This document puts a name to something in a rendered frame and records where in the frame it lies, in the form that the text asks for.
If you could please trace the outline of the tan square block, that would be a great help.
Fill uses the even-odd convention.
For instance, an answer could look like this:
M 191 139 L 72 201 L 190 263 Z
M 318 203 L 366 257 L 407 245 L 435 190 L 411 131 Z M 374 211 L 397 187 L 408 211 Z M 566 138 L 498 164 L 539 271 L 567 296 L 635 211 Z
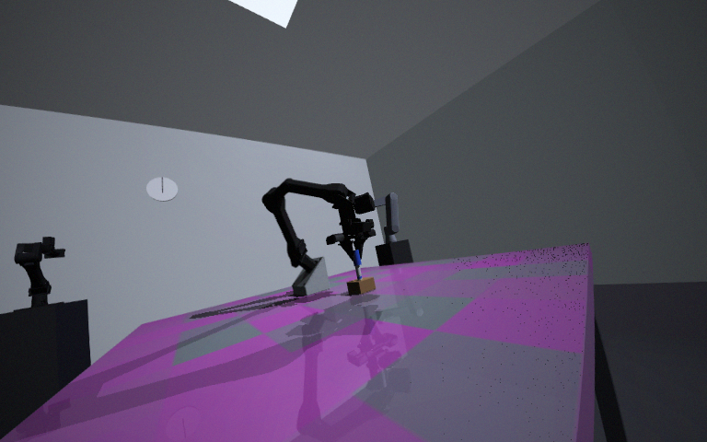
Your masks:
M 363 294 L 372 289 L 376 289 L 374 277 L 362 278 L 363 280 L 352 280 L 347 282 L 348 292 L 352 294 Z

